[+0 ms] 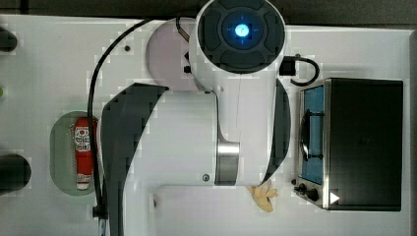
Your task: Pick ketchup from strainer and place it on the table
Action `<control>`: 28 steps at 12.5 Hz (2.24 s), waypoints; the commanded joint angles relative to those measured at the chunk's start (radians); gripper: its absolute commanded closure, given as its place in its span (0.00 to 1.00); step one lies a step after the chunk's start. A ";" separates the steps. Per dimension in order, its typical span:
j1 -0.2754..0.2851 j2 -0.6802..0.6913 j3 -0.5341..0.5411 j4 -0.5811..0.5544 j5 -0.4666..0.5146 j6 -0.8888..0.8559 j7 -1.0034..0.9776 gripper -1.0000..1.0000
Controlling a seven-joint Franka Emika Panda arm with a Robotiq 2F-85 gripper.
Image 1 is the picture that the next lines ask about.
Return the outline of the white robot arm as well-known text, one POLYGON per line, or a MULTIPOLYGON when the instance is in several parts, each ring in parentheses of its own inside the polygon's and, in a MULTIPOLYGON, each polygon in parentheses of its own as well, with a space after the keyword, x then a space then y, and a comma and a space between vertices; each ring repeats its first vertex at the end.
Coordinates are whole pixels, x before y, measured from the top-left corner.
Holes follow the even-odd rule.
POLYGON ((285 39, 269 0, 208 0, 193 19, 149 28, 145 77, 98 122, 100 236, 156 236, 154 193, 164 186, 268 181, 289 146, 285 39))

